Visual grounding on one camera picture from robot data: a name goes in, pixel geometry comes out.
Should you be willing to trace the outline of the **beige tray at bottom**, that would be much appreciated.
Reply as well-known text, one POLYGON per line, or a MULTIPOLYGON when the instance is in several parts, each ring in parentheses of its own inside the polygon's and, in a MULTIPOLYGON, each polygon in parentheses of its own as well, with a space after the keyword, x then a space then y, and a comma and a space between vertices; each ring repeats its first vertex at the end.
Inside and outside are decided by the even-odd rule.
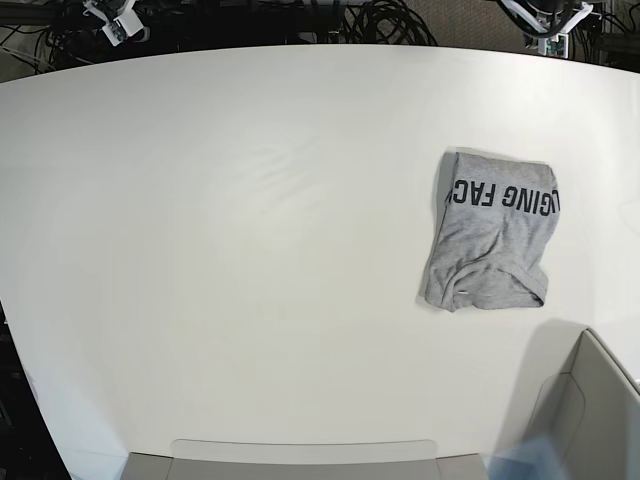
POLYGON ((437 456, 432 440, 266 444, 177 439, 132 452, 123 479, 486 479, 478 454, 437 456))

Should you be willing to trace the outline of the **beige bin at right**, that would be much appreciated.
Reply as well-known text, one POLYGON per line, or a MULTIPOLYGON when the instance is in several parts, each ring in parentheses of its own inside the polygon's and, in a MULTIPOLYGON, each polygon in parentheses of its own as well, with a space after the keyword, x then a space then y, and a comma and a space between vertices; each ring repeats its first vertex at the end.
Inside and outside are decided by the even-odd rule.
POLYGON ((639 477, 639 386, 594 330, 543 384, 526 439, 535 479, 639 477))

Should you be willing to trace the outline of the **grey T-shirt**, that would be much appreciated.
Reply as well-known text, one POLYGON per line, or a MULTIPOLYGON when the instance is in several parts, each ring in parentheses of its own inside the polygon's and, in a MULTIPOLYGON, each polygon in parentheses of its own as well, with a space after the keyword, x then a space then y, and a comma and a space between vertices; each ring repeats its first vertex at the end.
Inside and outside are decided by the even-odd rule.
POLYGON ((552 168, 456 152, 426 268, 424 298, 455 312, 539 308, 548 279, 540 262, 559 221, 552 168))

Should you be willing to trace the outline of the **blue blurred object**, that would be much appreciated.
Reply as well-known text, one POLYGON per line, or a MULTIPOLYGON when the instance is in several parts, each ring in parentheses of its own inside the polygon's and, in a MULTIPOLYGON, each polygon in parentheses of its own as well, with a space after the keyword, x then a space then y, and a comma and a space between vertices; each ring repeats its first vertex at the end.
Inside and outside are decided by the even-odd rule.
POLYGON ((484 458, 488 478, 495 480, 567 479, 551 438, 540 435, 484 458))

